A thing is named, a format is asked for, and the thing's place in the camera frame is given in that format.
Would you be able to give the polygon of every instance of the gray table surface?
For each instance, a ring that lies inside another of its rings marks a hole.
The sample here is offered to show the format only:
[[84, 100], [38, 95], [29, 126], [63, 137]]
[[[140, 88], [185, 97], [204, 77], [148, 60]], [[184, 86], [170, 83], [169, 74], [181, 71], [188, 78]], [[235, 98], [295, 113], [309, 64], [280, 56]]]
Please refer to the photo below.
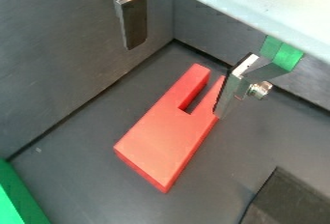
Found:
[[193, 64], [225, 72], [176, 42], [13, 160], [53, 223], [237, 223], [276, 166], [330, 196], [330, 116], [273, 90], [218, 122], [164, 195], [112, 146]]

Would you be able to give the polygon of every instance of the wall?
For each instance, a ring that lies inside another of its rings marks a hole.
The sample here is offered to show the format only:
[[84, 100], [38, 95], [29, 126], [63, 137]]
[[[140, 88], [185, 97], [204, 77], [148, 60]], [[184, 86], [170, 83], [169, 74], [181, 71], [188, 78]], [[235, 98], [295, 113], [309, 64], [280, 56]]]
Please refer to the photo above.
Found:
[[148, 0], [125, 51], [112, 0], [0, 0], [0, 157], [7, 157], [172, 40], [172, 0]]

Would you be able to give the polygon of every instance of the green object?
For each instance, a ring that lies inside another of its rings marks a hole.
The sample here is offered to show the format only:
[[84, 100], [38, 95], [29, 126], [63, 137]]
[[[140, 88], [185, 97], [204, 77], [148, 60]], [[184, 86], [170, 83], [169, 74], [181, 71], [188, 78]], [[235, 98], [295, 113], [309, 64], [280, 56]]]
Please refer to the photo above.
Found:
[[0, 185], [0, 223], [23, 224], [1, 185]]
[[23, 224], [50, 224], [18, 175], [7, 162], [0, 160], [0, 184], [17, 210]]
[[271, 36], [265, 37], [263, 46], [260, 48], [260, 54], [265, 58], [271, 59], [272, 63], [287, 72], [293, 70], [304, 55], [303, 51], [293, 48], [291, 45], [283, 43]]

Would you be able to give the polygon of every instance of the red foam block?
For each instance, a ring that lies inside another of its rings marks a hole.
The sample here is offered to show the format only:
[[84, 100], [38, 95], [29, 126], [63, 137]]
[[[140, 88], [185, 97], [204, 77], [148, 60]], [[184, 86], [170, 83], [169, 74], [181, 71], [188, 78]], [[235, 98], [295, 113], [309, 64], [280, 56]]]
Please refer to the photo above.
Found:
[[182, 111], [208, 76], [209, 70], [193, 64], [113, 147], [121, 161], [162, 193], [217, 121], [212, 106], [224, 77], [217, 79], [192, 113]]

